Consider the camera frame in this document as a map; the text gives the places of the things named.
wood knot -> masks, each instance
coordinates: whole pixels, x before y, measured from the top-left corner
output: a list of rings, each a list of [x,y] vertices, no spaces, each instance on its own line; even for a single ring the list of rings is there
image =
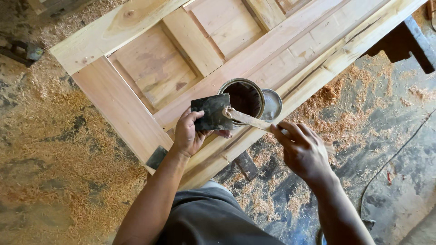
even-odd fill
[[[129,18],[132,17],[135,14],[135,10],[129,10],[124,15]]]

black scraper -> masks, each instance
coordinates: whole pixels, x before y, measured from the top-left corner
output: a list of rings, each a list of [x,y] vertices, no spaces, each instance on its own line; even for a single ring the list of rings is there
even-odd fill
[[[194,122],[195,130],[232,130],[232,120],[222,114],[226,105],[230,105],[228,93],[191,100],[191,111],[204,110],[204,116]]]
[[[168,151],[163,148],[162,146],[158,146],[156,150],[153,152],[153,154],[150,156],[148,161],[145,163],[145,165],[151,167],[152,169],[157,169],[162,162],[162,160],[167,155]]]

person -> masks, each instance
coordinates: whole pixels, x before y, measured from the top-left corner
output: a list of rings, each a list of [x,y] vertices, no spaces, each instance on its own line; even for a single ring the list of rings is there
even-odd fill
[[[282,244],[256,226],[218,183],[177,192],[186,163],[212,133],[195,131],[194,121],[203,115],[188,108],[180,117],[173,146],[127,212],[114,245]],[[327,243],[374,244],[330,168],[321,138],[304,124],[281,122],[271,131],[283,145],[285,164],[315,194]]]

right hand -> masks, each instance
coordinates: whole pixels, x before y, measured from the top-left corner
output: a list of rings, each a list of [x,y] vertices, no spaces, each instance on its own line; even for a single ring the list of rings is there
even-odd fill
[[[289,131],[290,136],[281,129]],[[272,124],[271,131],[283,146],[286,165],[309,186],[322,184],[334,175],[323,140],[306,125],[281,122]]]

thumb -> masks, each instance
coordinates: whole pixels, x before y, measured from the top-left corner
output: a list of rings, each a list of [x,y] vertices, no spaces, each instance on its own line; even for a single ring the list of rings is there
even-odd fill
[[[193,123],[193,122],[195,122],[195,120],[197,120],[197,119],[199,119],[199,118],[201,118],[203,116],[204,116],[204,111],[203,110],[201,110],[199,112],[191,112],[191,113],[189,113],[189,115],[186,116],[186,120],[189,123]]]

